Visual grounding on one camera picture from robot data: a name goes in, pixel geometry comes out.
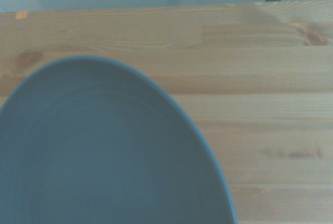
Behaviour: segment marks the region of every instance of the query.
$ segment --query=table surface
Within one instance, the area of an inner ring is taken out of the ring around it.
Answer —
[[[0,14],[0,104],[65,56],[142,71],[221,163],[239,222],[333,222],[333,1]]]

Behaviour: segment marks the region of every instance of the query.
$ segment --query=ceramic plate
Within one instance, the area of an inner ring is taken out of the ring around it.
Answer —
[[[226,181],[185,112],[134,69],[52,62],[0,111],[0,223],[235,223]]]

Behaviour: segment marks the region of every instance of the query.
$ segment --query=wooden plank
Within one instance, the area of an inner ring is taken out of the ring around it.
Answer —
[[[333,219],[333,190],[329,189],[234,188],[232,195],[240,221],[321,223]]]
[[[204,48],[331,45],[331,22],[213,25],[202,28]]]
[[[0,15],[2,55],[45,48],[202,48],[203,26],[329,22],[333,1],[28,12],[24,20],[15,15]]]
[[[332,72],[333,48],[270,47],[207,50],[25,50],[1,57],[0,75],[27,76],[44,64],[73,55],[100,55],[124,62],[148,76],[233,76]]]
[[[289,125],[333,120],[333,94],[174,95],[195,121]]]

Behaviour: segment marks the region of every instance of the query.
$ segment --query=blue plate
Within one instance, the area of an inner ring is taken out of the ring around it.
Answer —
[[[0,111],[0,223],[236,223],[194,123],[149,78],[77,56],[27,78]]]

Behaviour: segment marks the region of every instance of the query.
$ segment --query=dark stain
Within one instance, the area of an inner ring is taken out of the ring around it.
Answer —
[[[318,23],[290,23],[304,37],[305,46],[327,46],[325,28]]]
[[[41,51],[24,51],[17,56],[15,65],[17,68],[27,68],[39,61],[43,55]]]
[[[318,32],[307,32],[305,45],[307,45],[307,46],[327,46],[327,41]]]
[[[294,151],[289,154],[290,158],[309,158],[313,157],[313,152],[306,152],[306,151]]]
[[[286,152],[283,150],[275,150],[269,147],[262,150],[262,154],[268,157],[288,157],[291,159],[306,159],[306,158],[323,158],[321,148],[317,148],[316,151],[292,151]]]
[[[318,156],[319,158],[323,158],[323,153],[322,153],[321,148],[318,148],[318,149],[317,149],[317,156]]]

